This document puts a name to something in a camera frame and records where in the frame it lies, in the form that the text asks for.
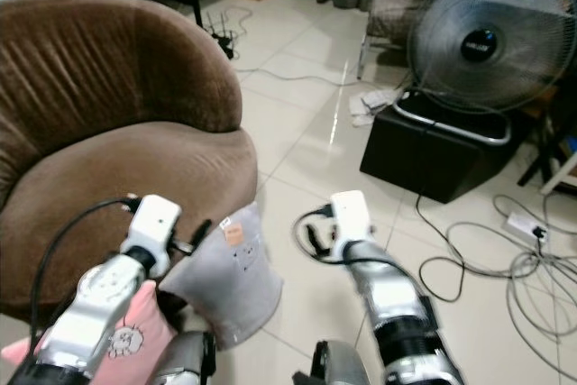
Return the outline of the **pink and grey pillow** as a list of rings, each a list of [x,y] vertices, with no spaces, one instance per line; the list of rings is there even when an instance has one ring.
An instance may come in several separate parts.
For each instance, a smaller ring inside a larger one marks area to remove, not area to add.
[[[217,355],[251,338],[275,314],[283,279],[268,262],[260,209],[249,204],[214,224],[196,252],[161,277],[145,278],[127,315],[114,323],[94,385],[147,385],[174,335],[207,331]],[[5,356],[18,356],[20,365],[30,338],[9,345]]]

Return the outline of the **brown velvet round sofa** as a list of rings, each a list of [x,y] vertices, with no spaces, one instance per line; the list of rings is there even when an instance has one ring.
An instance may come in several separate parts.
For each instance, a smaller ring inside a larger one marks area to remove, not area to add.
[[[158,195],[190,236],[247,206],[257,153],[214,39],[148,0],[0,7],[0,312],[47,316],[119,249],[111,200]]]

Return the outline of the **black floor fan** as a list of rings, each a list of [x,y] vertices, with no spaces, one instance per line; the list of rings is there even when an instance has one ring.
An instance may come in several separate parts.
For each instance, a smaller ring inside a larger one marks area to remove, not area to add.
[[[483,145],[514,133],[507,113],[541,96],[577,55],[577,0],[425,0],[408,38],[415,83],[400,116]]]

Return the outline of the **silver left robot leg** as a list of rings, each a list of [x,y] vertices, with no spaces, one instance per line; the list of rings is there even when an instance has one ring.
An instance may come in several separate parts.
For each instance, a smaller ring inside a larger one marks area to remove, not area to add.
[[[215,338],[207,331],[173,336],[147,385],[210,385],[217,369]]]

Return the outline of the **silver robot leg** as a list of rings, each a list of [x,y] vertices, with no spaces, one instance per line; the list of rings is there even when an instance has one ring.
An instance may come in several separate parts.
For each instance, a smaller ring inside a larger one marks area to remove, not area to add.
[[[346,341],[317,341],[309,373],[297,371],[293,385],[371,385],[357,348]]]
[[[210,385],[217,369],[215,338],[207,331],[173,336],[147,385]]]

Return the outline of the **silver right robot leg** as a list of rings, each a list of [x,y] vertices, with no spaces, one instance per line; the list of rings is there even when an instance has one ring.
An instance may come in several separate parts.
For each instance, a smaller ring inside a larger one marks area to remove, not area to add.
[[[357,348],[346,341],[317,341],[309,373],[297,371],[293,385],[371,385]]]

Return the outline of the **black box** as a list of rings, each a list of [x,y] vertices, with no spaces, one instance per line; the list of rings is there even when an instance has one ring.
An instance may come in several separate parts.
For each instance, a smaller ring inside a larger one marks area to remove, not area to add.
[[[508,119],[510,142],[491,146],[384,109],[372,123],[360,170],[448,204],[494,179],[514,158],[532,118],[516,110]]]

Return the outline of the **white crumpled rag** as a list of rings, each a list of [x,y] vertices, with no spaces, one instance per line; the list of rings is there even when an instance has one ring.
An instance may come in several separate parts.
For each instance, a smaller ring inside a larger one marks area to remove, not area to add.
[[[359,91],[349,96],[349,113],[351,125],[362,128],[371,125],[378,113],[395,105],[403,91],[400,89],[375,89],[375,91]]]

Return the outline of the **black router with antennas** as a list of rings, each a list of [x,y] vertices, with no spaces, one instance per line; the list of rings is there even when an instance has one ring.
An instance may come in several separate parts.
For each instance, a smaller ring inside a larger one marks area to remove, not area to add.
[[[236,30],[231,26],[231,19],[227,13],[210,13],[203,11],[207,33],[214,39],[217,46],[229,60],[236,59]]]

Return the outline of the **white power strip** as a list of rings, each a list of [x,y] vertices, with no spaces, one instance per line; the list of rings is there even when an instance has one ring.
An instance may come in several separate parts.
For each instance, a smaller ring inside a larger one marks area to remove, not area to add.
[[[503,225],[504,232],[528,246],[537,246],[548,241],[549,232],[534,216],[522,212],[511,212]]]

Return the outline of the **black stand frame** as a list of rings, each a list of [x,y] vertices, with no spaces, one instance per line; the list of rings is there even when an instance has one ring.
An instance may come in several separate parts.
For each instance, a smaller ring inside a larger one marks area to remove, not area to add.
[[[536,138],[536,155],[517,179],[520,187],[540,178],[541,195],[554,192],[577,196],[577,147],[565,154],[570,138],[577,139],[577,97],[557,97],[537,113],[532,137]]]

